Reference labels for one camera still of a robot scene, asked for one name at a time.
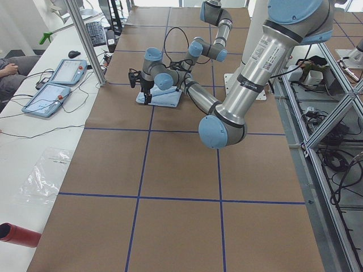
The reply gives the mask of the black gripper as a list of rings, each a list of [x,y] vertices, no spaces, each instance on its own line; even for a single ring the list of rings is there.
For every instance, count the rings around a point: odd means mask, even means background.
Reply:
[[[150,90],[154,87],[154,81],[151,79],[147,79],[146,75],[143,75],[143,71],[137,71],[133,68],[129,68],[128,72],[129,84],[132,88],[135,88],[136,83],[140,83],[141,91],[144,96],[144,104],[148,105],[152,101],[152,94]]]
[[[184,60],[181,60],[181,61],[171,61],[169,68],[171,70],[190,73],[191,72],[190,59],[184,59]]]

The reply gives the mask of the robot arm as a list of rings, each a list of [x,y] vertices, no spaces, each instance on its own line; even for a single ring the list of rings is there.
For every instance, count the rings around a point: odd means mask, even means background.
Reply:
[[[219,149],[239,143],[247,132],[247,111],[281,60],[295,46],[322,43],[332,35],[333,1],[269,1],[267,10],[262,36],[224,101],[207,92],[191,75],[200,56],[219,62],[226,58],[225,46],[233,20],[220,1],[205,1],[200,10],[202,21],[218,27],[214,43],[193,39],[182,63],[169,66],[163,63],[159,49],[149,48],[142,69],[129,71],[130,85],[140,83],[145,104],[151,102],[153,87],[162,91],[177,87],[205,113],[199,123],[204,145]]]
[[[201,56],[209,60],[223,62],[227,56],[226,44],[233,28],[230,13],[222,8],[220,1],[203,1],[200,8],[200,20],[217,27],[217,33],[210,42],[202,37],[195,37],[188,44],[185,56],[180,61],[170,60],[169,68],[190,73]]]

